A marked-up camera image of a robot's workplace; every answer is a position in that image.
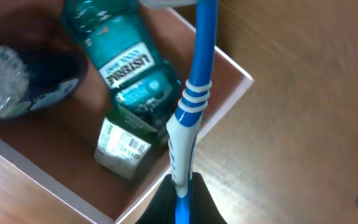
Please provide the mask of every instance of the wooden table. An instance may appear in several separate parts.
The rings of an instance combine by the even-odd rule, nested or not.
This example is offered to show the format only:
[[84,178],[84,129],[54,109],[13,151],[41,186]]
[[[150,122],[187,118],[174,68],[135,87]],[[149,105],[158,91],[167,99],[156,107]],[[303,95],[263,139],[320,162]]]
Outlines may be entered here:
[[[194,20],[192,7],[180,12]],[[256,80],[196,150],[227,222],[358,223],[358,1],[220,0],[218,45]],[[4,163],[0,175],[13,175]],[[0,184],[31,195],[16,203],[66,210],[18,178]],[[44,223],[83,222],[37,206],[56,217]],[[0,206],[0,223],[10,214]]]

